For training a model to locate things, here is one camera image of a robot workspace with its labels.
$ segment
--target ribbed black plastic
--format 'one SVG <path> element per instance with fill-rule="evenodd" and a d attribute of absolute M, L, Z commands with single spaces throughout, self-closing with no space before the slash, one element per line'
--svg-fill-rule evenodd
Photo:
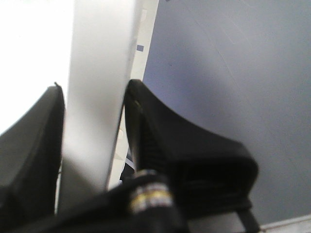
<path fill-rule="evenodd" d="M 166 174 L 189 216 L 251 207 L 258 167 L 243 144 L 182 118 L 139 80 L 129 82 L 124 101 L 136 168 Z"/>

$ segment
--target white panel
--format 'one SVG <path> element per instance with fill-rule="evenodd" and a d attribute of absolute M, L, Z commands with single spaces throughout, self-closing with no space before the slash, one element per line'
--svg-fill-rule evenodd
<path fill-rule="evenodd" d="M 233 233 L 245 232 L 245 227 L 236 212 L 195 218 L 188 221 L 192 233 Z"/>
<path fill-rule="evenodd" d="M 310 233 L 311 215 L 292 218 L 261 227 L 260 233 Z"/>
<path fill-rule="evenodd" d="M 137 50 L 135 53 L 133 67 L 131 70 L 131 79 L 143 79 L 145 67 L 150 49 L 152 33 L 154 29 L 158 0 L 143 0 L 143 9 L 140 18 L 140 26 L 137 38 Z M 126 137 L 124 114 L 121 117 L 119 135 L 116 145 L 116 153 L 109 180 L 109 189 L 119 184 L 119 178 L 124 168 L 124 163 L 128 151 L 128 142 Z"/>
<path fill-rule="evenodd" d="M 75 1 L 61 210 L 107 185 L 141 8 L 141 0 Z"/>

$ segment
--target white surface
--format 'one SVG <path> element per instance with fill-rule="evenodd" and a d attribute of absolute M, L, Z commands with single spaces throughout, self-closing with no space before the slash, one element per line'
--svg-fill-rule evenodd
<path fill-rule="evenodd" d="M 0 1 L 0 134 L 48 86 L 67 93 L 72 0 Z"/>
<path fill-rule="evenodd" d="M 158 0 L 143 0 L 137 44 L 143 46 L 143 51 L 136 50 L 131 70 L 131 79 L 143 79 L 148 59 L 152 32 L 154 29 Z M 117 139 L 116 152 L 112 164 L 108 189 L 119 184 L 120 175 L 128 151 L 124 113 L 121 116 L 120 129 Z"/>
<path fill-rule="evenodd" d="M 310 233 L 311 215 L 267 224 L 261 227 L 260 233 Z"/>
<path fill-rule="evenodd" d="M 107 186 L 141 9 L 141 0 L 75 1 L 60 210 Z"/>

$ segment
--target black rubber piece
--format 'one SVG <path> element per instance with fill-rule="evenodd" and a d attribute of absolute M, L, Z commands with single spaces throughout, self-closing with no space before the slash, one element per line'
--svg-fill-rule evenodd
<path fill-rule="evenodd" d="M 140 80 L 129 82 L 124 102 L 136 169 L 166 174 L 188 218 L 251 207 L 258 166 L 242 143 L 182 118 Z"/>
<path fill-rule="evenodd" d="M 63 119 L 63 92 L 52 86 L 0 137 L 1 232 L 53 215 Z"/>
<path fill-rule="evenodd" d="M 258 233 L 260 231 L 259 224 L 249 210 L 242 210 L 237 212 L 246 233 Z"/>

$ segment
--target gray wall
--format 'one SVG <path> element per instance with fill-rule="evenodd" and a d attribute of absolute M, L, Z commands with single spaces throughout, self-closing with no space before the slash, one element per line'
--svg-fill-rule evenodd
<path fill-rule="evenodd" d="M 260 224 L 311 213 L 311 2 L 160 0 L 144 82 L 260 167 Z"/>

